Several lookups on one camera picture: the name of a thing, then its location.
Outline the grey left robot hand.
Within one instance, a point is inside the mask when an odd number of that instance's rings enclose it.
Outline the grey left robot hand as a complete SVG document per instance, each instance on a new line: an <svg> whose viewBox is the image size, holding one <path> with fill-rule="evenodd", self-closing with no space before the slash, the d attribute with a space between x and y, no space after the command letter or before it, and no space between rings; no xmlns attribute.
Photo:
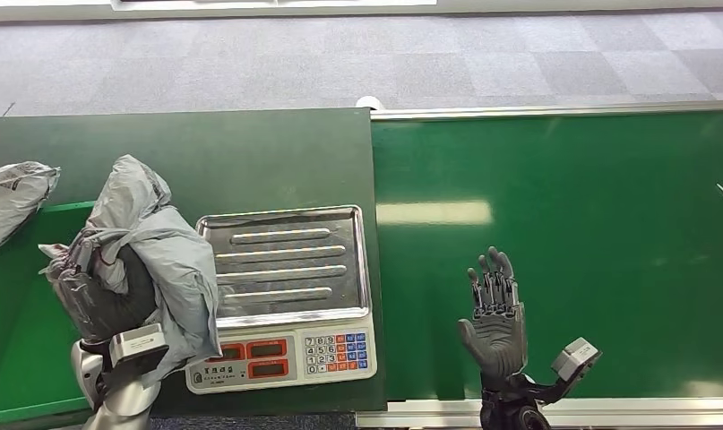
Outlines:
<svg viewBox="0 0 723 430"><path fill-rule="evenodd" d="M145 263L130 245L113 258L100 244L40 245L50 258L42 271L64 310L90 344L143 326L157 309L155 288Z"/></svg>

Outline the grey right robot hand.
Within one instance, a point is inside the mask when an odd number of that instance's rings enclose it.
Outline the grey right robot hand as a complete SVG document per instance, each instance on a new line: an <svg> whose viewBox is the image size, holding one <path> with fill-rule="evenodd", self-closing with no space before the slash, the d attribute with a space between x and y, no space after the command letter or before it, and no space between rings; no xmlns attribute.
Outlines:
<svg viewBox="0 0 723 430"><path fill-rule="evenodd" d="M479 269L467 269L473 308L458 321L462 345L482 375L501 382L527 364L524 304L508 255L494 246L478 257Z"/></svg>

